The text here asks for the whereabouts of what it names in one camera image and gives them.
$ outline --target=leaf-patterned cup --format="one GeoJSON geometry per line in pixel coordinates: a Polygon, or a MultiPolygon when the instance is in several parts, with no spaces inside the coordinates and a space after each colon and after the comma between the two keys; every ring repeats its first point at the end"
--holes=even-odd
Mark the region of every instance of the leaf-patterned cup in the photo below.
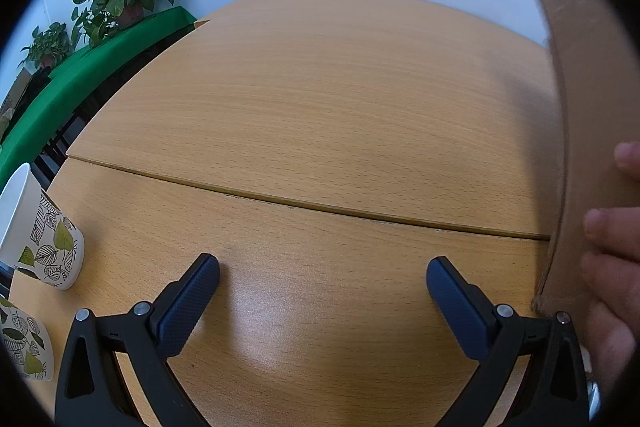
{"type": "Polygon", "coordinates": [[[28,163],[18,167],[0,194],[0,261],[68,289],[84,259],[84,237],[40,187],[28,163]]]}
{"type": "Polygon", "coordinates": [[[44,325],[1,296],[0,330],[2,343],[23,378],[53,378],[53,349],[44,325]]]}

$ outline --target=silver screw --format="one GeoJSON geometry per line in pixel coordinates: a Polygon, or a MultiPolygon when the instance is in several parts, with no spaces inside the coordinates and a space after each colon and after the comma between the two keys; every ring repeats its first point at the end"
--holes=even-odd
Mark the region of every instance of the silver screw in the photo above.
{"type": "Polygon", "coordinates": [[[498,305],[496,311],[498,312],[498,315],[500,315],[500,317],[504,317],[505,319],[513,316],[513,308],[508,304],[498,305]]]}
{"type": "Polygon", "coordinates": [[[138,304],[133,306],[133,312],[139,316],[147,314],[150,309],[151,309],[151,304],[149,304],[146,301],[139,302],[138,304]]]}
{"type": "Polygon", "coordinates": [[[560,324],[568,324],[571,322],[571,317],[567,312],[558,312],[556,314],[556,319],[560,324]]]}
{"type": "Polygon", "coordinates": [[[89,318],[89,310],[87,308],[82,308],[81,310],[78,310],[78,312],[76,313],[76,321],[85,321],[89,318]]]}

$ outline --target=blue gripper pad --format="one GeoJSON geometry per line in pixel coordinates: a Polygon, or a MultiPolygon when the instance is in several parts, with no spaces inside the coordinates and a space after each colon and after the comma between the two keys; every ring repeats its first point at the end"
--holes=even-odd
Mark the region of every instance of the blue gripper pad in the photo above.
{"type": "Polygon", "coordinates": [[[431,259],[426,279],[431,297],[465,355],[472,360],[484,360],[491,347],[488,325],[439,258],[431,259]]]}
{"type": "Polygon", "coordinates": [[[158,322],[156,351],[160,357],[175,357],[181,352],[219,282],[220,265],[209,255],[158,322]]]}

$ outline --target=finger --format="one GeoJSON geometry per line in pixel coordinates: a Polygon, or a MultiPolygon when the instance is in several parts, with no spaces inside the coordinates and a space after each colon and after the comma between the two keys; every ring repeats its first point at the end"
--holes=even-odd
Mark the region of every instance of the finger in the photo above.
{"type": "Polygon", "coordinates": [[[592,208],[582,225],[594,245],[640,261],[640,207],[592,208]]]}
{"type": "Polygon", "coordinates": [[[640,338],[640,264],[587,252],[580,262],[587,286],[640,338]]]}
{"type": "Polygon", "coordinates": [[[613,151],[613,158],[618,169],[640,180],[640,142],[619,143],[613,151]]]}
{"type": "Polygon", "coordinates": [[[597,301],[587,316],[587,349],[600,391],[606,396],[636,349],[628,326],[597,301]]]}

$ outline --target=green table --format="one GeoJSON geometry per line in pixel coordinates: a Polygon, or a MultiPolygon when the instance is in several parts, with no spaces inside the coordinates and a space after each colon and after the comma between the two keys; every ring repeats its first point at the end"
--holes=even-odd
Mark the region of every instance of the green table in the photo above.
{"type": "Polygon", "coordinates": [[[54,68],[50,84],[31,102],[2,142],[0,188],[21,164],[33,162],[49,138],[108,76],[149,46],[193,24],[181,6],[151,15],[94,49],[88,46],[54,68]]]}

